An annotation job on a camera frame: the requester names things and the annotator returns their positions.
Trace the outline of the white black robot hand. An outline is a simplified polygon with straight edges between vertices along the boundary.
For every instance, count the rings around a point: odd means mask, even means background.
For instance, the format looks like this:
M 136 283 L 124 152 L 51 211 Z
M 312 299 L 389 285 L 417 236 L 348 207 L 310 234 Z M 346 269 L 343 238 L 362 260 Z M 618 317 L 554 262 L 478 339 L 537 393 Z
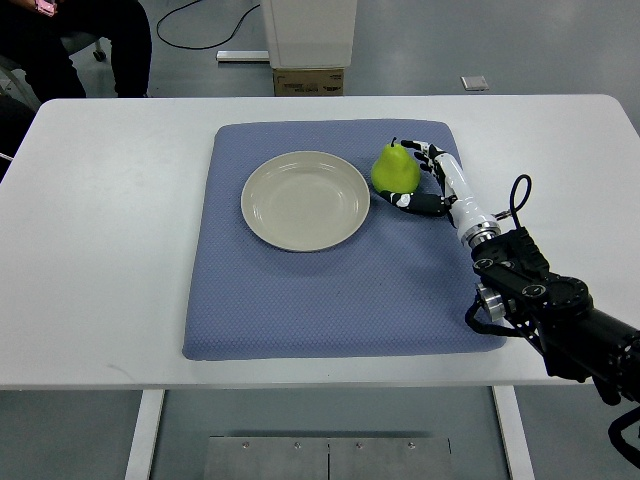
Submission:
M 376 192 L 394 207 L 425 216 L 447 216 L 462 244 L 473 248 L 500 234 L 498 220 L 479 207 L 458 161 L 439 147 L 421 141 L 397 140 L 421 171 L 433 175 L 442 193 Z

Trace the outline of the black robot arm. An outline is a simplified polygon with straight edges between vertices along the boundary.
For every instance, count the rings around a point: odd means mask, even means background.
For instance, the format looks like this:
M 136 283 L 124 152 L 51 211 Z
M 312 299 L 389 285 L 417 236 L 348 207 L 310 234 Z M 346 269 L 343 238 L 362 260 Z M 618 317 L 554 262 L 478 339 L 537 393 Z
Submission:
M 551 272 L 521 223 L 503 233 L 474 215 L 458 228 L 480 279 L 465 314 L 473 331 L 525 339 L 549 376 L 591 379 L 608 405 L 638 402 L 638 329 L 596 309 L 583 281 Z

